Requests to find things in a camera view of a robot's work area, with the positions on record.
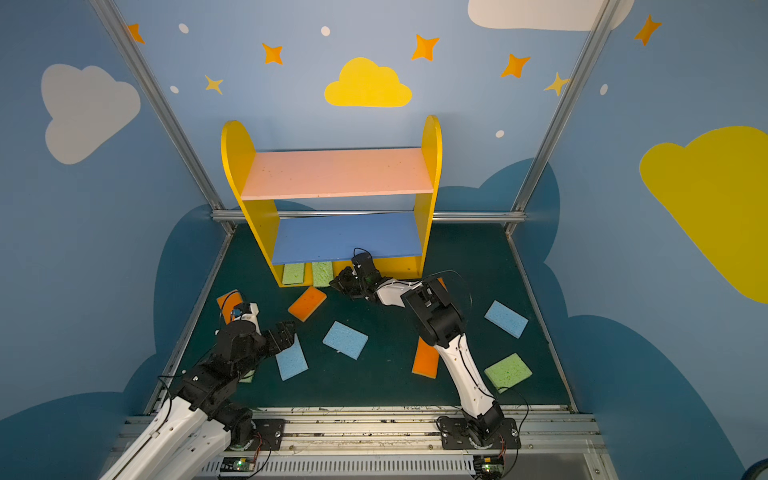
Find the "green sponge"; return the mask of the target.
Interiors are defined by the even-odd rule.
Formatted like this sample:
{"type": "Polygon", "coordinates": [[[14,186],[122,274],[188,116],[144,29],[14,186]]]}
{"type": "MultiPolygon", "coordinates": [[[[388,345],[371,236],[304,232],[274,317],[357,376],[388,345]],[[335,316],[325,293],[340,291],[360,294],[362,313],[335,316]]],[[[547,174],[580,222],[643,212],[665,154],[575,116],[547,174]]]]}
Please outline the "green sponge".
{"type": "Polygon", "coordinates": [[[484,373],[499,393],[504,393],[533,375],[531,369],[517,353],[487,367],[484,373]]]}
{"type": "Polygon", "coordinates": [[[306,280],[304,263],[285,264],[283,266],[282,284],[284,286],[302,285],[306,280]]]}
{"type": "Polygon", "coordinates": [[[312,283],[315,288],[329,287],[334,277],[333,264],[330,261],[312,263],[312,283]]]}
{"type": "Polygon", "coordinates": [[[240,380],[240,383],[251,383],[253,381],[255,371],[251,370],[247,374],[245,374],[240,380]]]}

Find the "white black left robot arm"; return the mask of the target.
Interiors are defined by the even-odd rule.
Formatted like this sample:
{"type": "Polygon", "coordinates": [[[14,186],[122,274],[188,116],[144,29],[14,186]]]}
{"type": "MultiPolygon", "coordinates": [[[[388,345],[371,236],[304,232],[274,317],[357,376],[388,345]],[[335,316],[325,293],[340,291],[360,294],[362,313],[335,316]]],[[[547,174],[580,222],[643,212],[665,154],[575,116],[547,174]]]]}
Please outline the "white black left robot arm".
{"type": "Polygon", "coordinates": [[[263,333],[236,320],[218,334],[211,352],[169,389],[154,419],[102,475],[104,479],[192,479],[231,445],[256,437],[252,410],[230,398],[259,364],[291,348],[296,323],[279,322],[263,333]]]}

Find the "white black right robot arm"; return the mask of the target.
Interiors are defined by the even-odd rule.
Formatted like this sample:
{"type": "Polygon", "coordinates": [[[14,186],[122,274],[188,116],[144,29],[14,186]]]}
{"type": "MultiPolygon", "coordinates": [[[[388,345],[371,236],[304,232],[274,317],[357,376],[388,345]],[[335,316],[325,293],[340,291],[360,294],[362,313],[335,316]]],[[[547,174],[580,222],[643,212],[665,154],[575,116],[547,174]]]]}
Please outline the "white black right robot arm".
{"type": "Polygon", "coordinates": [[[330,281],[330,286],[351,299],[412,311],[421,339],[436,349],[447,366],[470,438],[478,446],[492,443],[505,417],[470,353],[467,320],[437,277],[417,281],[385,277],[375,267],[371,254],[362,251],[330,281]]]}

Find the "yellow wooden shelf unit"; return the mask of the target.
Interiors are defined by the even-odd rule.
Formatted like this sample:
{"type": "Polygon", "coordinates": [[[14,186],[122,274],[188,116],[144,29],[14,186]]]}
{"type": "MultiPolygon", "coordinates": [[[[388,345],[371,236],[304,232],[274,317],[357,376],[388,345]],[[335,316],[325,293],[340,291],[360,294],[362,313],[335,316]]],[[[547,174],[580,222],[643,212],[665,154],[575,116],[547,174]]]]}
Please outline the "yellow wooden shelf unit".
{"type": "Polygon", "coordinates": [[[443,164],[438,118],[412,148],[256,151],[246,127],[226,123],[229,186],[278,286],[285,264],[330,261],[335,273],[365,249],[386,276],[422,275],[443,164]]]}

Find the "blue sponge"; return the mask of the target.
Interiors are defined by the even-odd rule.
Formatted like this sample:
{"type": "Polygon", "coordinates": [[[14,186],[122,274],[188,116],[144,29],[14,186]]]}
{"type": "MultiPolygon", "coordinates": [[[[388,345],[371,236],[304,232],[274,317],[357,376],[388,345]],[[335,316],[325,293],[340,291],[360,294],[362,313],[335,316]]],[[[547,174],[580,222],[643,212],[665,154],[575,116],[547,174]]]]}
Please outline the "blue sponge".
{"type": "Polygon", "coordinates": [[[495,300],[486,311],[484,318],[512,337],[519,339],[528,325],[528,319],[495,300]]]}
{"type": "Polygon", "coordinates": [[[308,370],[298,335],[294,335],[293,344],[276,355],[279,375],[282,381],[287,381],[308,370]]]}
{"type": "Polygon", "coordinates": [[[357,360],[367,341],[368,336],[366,334],[335,321],[322,343],[353,360],[357,360]]]}

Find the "orange sponge far left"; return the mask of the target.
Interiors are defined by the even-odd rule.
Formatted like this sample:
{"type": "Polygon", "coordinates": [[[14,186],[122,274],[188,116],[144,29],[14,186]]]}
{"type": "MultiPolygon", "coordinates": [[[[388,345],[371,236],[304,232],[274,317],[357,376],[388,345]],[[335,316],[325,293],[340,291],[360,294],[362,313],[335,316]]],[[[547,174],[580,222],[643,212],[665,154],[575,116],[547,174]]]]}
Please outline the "orange sponge far left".
{"type": "Polygon", "coordinates": [[[237,320],[242,315],[241,305],[243,304],[243,297],[238,290],[232,290],[231,292],[218,297],[216,301],[219,307],[220,316],[225,324],[237,320]]]}

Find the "orange sponge front centre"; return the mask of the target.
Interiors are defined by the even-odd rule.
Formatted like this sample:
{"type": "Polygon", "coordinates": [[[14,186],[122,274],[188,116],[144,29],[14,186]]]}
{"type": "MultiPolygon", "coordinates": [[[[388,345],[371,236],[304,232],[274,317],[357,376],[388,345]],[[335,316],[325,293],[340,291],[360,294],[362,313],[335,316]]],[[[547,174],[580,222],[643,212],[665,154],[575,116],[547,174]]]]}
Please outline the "orange sponge front centre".
{"type": "Polygon", "coordinates": [[[437,377],[440,356],[435,347],[419,338],[411,372],[429,379],[437,377]]]}

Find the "left green circuit board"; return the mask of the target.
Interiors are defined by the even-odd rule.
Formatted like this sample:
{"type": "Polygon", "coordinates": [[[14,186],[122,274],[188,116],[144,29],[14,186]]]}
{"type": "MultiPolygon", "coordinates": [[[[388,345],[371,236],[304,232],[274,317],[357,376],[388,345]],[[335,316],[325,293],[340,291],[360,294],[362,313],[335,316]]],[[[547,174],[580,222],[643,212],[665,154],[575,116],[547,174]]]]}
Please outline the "left green circuit board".
{"type": "Polygon", "coordinates": [[[252,458],[225,457],[219,468],[219,474],[246,474],[251,475],[256,471],[257,463],[252,458]]]}

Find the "green circuit board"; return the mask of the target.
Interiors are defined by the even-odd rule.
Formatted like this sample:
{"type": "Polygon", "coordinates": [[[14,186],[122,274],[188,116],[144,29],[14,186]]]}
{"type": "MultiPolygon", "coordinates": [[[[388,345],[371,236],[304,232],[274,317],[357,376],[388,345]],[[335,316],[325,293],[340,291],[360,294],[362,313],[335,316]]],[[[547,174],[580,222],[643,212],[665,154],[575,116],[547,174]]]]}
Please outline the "green circuit board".
{"type": "Polygon", "coordinates": [[[257,463],[252,458],[225,457],[219,468],[219,474],[246,474],[251,475],[256,471],[257,463]]]}
{"type": "Polygon", "coordinates": [[[500,480],[505,474],[503,459],[491,456],[473,458],[474,480],[500,480]]]}

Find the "blue sponge far right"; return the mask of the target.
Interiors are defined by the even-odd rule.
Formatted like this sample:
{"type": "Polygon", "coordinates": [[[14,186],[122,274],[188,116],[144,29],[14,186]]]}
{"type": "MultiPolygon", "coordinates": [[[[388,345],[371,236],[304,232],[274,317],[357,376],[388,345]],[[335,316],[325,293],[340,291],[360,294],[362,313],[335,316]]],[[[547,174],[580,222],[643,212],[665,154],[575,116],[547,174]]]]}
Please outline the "blue sponge far right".
{"type": "Polygon", "coordinates": [[[528,319],[495,300],[486,311],[484,318],[512,337],[519,339],[528,325],[528,319]]]}

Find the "right green circuit board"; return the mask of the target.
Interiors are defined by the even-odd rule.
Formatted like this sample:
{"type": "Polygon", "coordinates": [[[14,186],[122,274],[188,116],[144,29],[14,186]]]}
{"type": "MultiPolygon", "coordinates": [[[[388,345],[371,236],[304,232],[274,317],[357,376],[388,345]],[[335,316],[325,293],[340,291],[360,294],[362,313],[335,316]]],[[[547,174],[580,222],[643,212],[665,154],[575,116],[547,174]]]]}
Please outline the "right green circuit board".
{"type": "Polygon", "coordinates": [[[491,456],[473,458],[474,480],[500,480],[505,474],[503,459],[491,456]]]}

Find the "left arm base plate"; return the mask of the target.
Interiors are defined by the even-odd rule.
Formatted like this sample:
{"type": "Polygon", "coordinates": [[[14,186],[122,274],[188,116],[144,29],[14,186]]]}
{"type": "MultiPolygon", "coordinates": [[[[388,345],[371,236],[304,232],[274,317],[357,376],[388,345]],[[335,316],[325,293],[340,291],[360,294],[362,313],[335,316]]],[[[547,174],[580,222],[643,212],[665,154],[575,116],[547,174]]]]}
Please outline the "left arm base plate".
{"type": "Polygon", "coordinates": [[[251,451],[258,447],[277,451],[281,447],[286,421],[284,419],[250,419],[240,422],[231,431],[230,449],[251,451]]]}

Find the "aluminium frame post right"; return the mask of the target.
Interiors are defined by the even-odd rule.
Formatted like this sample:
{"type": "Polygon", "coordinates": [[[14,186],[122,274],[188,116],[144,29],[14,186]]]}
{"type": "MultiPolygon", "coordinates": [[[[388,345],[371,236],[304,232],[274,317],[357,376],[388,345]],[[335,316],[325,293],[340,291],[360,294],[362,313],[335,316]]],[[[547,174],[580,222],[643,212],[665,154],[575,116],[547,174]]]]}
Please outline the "aluminium frame post right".
{"type": "Polygon", "coordinates": [[[598,10],[595,23],[587,36],[574,69],[571,72],[570,82],[566,85],[565,92],[560,96],[560,100],[558,101],[542,143],[524,177],[515,197],[513,206],[511,207],[511,220],[508,220],[505,223],[505,234],[508,240],[512,240],[512,235],[516,226],[523,223],[526,219],[526,208],[556,149],[557,143],[565,130],[568,120],[595,64],[597,63],[605,43],[613,30],[612,23],[614,18],[618,16],[621,4],[622,1],[619,0],[604,1],[598,10]]]}

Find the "aluminium frame post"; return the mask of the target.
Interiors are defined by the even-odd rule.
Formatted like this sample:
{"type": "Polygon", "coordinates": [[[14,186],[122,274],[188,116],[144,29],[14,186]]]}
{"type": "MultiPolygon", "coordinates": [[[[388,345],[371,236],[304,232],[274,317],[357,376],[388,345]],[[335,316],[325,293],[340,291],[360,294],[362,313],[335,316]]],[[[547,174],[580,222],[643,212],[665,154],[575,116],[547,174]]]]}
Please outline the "aluminium frame post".
{"type": "Polygon", "coordinates": [[[513,206],[511,207],[511,220],[508,220],[505,223],[505,234],[508,240],[512,240],[512,235],[516,226],[523,223],[526,219],[526,208],[556,149],[557,143],[565,130],[568,120],[595,64],[597,63],[605,43],[613,30],[612,23],[614,18],[618,16],[621,4],[622,1],[619,0],[604,1],[598,10],[595,23],[587,36],[574,69],[571,72],[570,82],[566,85],[565,92],[560,96],[560,100],[558,101],[542,143],[524,177],[515,197],[513,206]]]}
{"type": "Polygon", "coordinates": [[[89,3],[140,85],[212,212],[223,210],[224,203],[220,195],[183,131],[164,91],[142,55],[138,43],[133,39],[116,3],[109,0],[90,0],[89,3]]]}

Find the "aluminium frame post left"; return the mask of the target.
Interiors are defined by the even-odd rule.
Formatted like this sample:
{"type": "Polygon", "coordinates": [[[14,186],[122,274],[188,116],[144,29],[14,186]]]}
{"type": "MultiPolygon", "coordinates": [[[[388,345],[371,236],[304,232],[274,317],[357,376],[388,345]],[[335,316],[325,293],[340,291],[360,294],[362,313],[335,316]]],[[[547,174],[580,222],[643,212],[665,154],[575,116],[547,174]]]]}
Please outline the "aluminium frame post left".
{"type": "Polygon", "coordinates": [[[116,3],[109,0],[90,0],[89,3],[140,85],[212,212],[223,210],[224,203],[220,195],[183,131],[164,91],[142,55],[138,43],[133,39],[116,3]]]}

